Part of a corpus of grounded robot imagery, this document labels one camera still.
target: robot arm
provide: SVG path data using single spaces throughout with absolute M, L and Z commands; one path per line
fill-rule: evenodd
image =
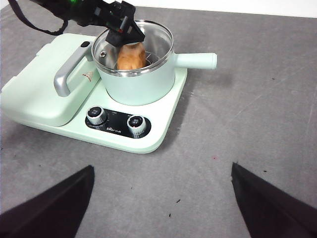
M 74 20 L 80 26 L 96 25 L 107 27 L 109 33 L 106 41 L 114 46 L 142 42 L 145 37 L 134 21 L 135 6 L 125 1 L 122 1 L 122 3 L 117 1 L 106 3 L 103 0 L 31 1 L 46 8 L 58 18 L 64 20 L 64 25 L 57 32 L 58 34 L 63 32 L 68 20 Z M 17 13 L 17 2 L 15 0 L 9 0 L 9 3 L 19 19 L 30 26 L 31 23 L 26 23 L 25 20 L 28 20 L 23 15 L 23 17 L 21 17 L 19 13 Z

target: cooking pot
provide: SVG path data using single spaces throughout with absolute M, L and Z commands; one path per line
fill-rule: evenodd
M 157 101 L 172 88 L 176 67 L 215 69 L 215 53 L 176 54 L 172 33 L 153 21 L 136 21 L 145 34 L 145 67 L 134 70 L 116 68 L 119 47 L 105 41 L 105 30 L 91 47 L 92 57 L 109 95 L 119 103 L 140 106 Z

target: white wall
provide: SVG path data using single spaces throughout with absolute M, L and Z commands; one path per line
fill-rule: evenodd
M 317 0 L 126 0 L 135 6 L 258 13 L 317 18 Z M 8 4 L 1 0 L 1 9 Z

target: brand logo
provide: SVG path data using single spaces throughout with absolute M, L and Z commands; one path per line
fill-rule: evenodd
M 91 82 L 91 78 L 93 77 L 94 72 L 90 71 L 87 73 L 83 73 L 82 75 L 85 76 L 86 78 L 88 78 L 89 82 Z
M 107 127 L 106 130 L 114 131 L 114 132 L 117 132 L 117 133 L 121 133 L 121 130 L 115 130 L 112 127 Z

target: label sticker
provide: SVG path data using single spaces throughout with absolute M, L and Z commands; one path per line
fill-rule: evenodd
M 90 71 L 90 72 L 87 72 L 87 73 L 83 73 L 82 75 L 87 77 L 89 82 L 91 82 L 91 78 L 93 77 L 94 72 Z

